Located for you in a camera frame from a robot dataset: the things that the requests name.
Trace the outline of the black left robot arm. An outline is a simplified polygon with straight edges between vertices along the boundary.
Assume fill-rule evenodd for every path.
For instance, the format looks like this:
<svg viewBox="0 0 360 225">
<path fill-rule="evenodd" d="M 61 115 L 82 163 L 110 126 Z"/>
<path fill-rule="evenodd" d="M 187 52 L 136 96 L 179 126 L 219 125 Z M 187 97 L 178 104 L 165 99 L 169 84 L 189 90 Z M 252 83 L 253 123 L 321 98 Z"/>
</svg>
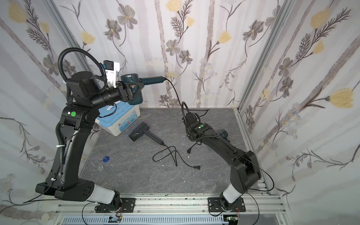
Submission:
<svg viewBox="0 0 360 225">
<path fill-rule="evenodd" d="M 83 71 L 68 78 L 63 63 L 65 56 L 71 52 L 86 55 L 96 63 L 101 75 Z M 89 201 L 107 205 L 120 203 L 116 191 L 80 179 L 78 171 L 85 144 L 100 115 L 99 109 L 114 105 L 117 101 L 132 105 L 139 103 L 144 85 L 138 74 L 128 74 L 116 82 L 116 87 L 110 87 L 104 65 L 87 51 L 75 47 L 67 48 L 59 54 L 58 69 L 67 87 L 67 104 L 55 127 L 58 145 L 51 171 L 45 182 L 36 185 L 35 191 L 64 201 Z"/>
</svg>

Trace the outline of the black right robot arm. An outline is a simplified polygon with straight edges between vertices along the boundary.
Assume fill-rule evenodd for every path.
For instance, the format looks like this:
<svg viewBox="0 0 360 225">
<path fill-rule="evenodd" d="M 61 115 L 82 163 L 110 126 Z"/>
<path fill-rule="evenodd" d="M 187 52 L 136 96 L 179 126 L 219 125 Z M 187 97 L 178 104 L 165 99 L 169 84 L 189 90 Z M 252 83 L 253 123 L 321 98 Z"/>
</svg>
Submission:
<svg viewBox="0 0 360 225">
<path fill-rule="evenodd" d="M 185 102 L 181 103 L 181 112 L 188 139 L 208 146 L 229 165 L 230 184 L 220 194 L 220 205 L 224 211 L 232 210 L 239 198 L 262 178 L 256 155 L 233 146 L 226 131 L 216 131 L 202 123 L 200 116 L 192 113 Z"/>
</svg>

